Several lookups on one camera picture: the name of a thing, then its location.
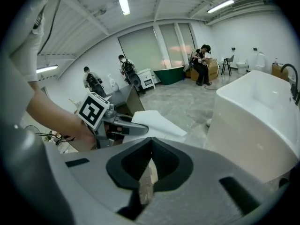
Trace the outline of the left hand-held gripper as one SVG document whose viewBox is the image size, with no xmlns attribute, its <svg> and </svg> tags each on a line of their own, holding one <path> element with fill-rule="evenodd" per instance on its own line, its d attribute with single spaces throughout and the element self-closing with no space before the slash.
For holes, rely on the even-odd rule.
<svg viewBox="0 0 300 225">
<path fill-rule="evenodd" d="M 147 134 L 147 126 L 132 123 L 133 117 L 117 113 L 116 105 L 110 103 L 109 98 L 88 92 L 77 111 L 94 135 L 98 149 L 122 144 L 124 135 Z"/>
</svg>

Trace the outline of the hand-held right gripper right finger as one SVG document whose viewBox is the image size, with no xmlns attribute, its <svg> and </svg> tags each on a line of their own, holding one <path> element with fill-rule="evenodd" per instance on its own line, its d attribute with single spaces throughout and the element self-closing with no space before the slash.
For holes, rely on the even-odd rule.
<svg viewBox="0 0 300 225">
<path fill-rule="evenodd" d="M 182 169 L 187 180 L 177 189 L 154 192 L 139 215 L 141 225 L 280 225 L 289 224 L 285 206 L 289 182 L 281 181 L 272 193 L 251 174 L 225 157 L 200 148 L 164 139 L 186 154 L 193 170 Z"/>
</svg>

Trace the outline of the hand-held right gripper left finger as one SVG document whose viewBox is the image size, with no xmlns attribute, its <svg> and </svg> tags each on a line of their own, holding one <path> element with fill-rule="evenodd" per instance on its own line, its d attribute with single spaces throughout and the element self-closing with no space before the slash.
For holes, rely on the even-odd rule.
<svg viewBox="0 0 300 225">
<path fill-rule="evenodd" d="M 53 143 L 45 145 L 48 164 L 55 184 L 66 202 L 67 211 L 58 217 L 62 225 L 151 225 L 150 206 L 139 198 L 139 181 L 131 176 L 134 169 L 143 172 L 148 162 L 141 155 L 127 166 L 140 148 L 152 139 L 138 139 L 120 146 L 88 152 L 60 154 Z"/>
</svg>

